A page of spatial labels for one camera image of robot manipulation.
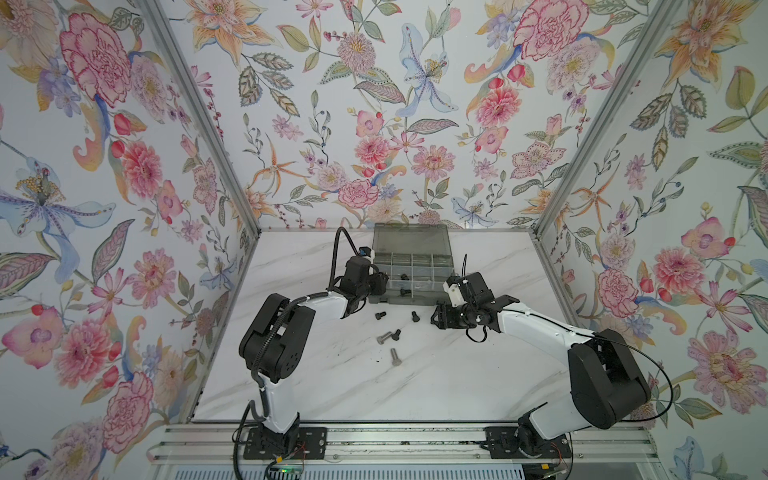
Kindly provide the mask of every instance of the screw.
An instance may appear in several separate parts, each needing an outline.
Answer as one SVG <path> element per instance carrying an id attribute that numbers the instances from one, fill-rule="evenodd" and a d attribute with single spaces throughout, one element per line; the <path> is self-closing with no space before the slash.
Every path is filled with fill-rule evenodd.
<path id="1" fill-rule="evenodd" d="M 392 366 L 400 365 L 402 360 L 397 358 L 397 352 L 395 349 L 389 349 L 389 352 L 392 354 Z"/>
<path id="2" fill-rule="evenodd" d="M 379 345 L 384 345 L 384 340 L 388 339 L 390 336 L 392 336 L 392 332 L 387 332 L 382 336 L 377 336 L 376 342 L 379 342 Z"/>

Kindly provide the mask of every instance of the marble tabletop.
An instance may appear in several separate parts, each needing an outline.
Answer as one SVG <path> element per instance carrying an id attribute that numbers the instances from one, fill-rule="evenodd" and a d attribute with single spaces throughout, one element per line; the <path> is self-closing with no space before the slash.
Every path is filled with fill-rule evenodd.
<path id="1" fill-rule="evenodd" d="M 328 283 L 333 232 L 265 232 L 246 275 L 195 420 L 238 420 L 256 383 L 237 353 L 246 328 L 271 293 L 297 296 Z M 372 233 L 356 232 L 358 247 Z M 563 318 L 527 233 L 451 232 L 454 264 L 468 254 L 467 271 L 483 274 L 496 296 L 509 294 L 531 308 Z M 342 239 L 337 274 L 350 253 Z M 473 343 L 463 330 L 429 322 L 434 307 L 368 304 L 345 319 L 315 322 L 291 382 L 302 420 L 493 421 L 517 419 L 554 393 L 567 392 L 566 368 L 513 336 L 489 332 Z M 415 310 L 421 321 L 411 320 Z M 374 313 L 387 312 L 376 320 Z M 399 341 L 376 337 L 401 329 Z M 482 338 L 482 331 L 470 332 Z M 390 348 L 402 365 L 393 367 Z"/>

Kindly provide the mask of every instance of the floral wall panel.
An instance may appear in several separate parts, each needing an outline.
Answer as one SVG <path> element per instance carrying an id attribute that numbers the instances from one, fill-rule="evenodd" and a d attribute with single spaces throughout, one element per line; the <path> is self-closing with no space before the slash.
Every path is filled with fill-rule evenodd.
<path id="1" fill-rule="evenodd" d="M 163 2 L 266 227 L 530 226 L 653 2 Z"/>
<path id="2" fill-rule="evenodd" d="M 674 477 L 764 478 L 768 5 L 678 15 L 545 243 L 582 324 L 663 362 L 632 417 L 671 396 L 647 427 Z"/>
<path id="3" fill-rule="evenodd" d="M 0 2 L 0 477 L 141 478 L 253 243 L 130 2 Z"/>

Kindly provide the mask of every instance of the silver bolt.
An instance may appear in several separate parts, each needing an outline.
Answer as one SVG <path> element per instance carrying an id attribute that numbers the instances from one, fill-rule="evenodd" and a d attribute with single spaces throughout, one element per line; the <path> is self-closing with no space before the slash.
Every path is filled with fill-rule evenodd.
<path id="1" fill-rule="evenodd" d="M 397 351 L 395 349 L 389 349 L 389 352 L 392 354 L 392 366 L 400 365 L 402 360 L 397 358 Z"/>
<path id="2" fill-rule="evenodd" d="M 379 342 L 379 345 L 384 345 L 384 340 L 388 339 L 390 336 L 392 336 L 392 332 L 387 332 L 382 336 L 377 336 L 376 342 Z"/>

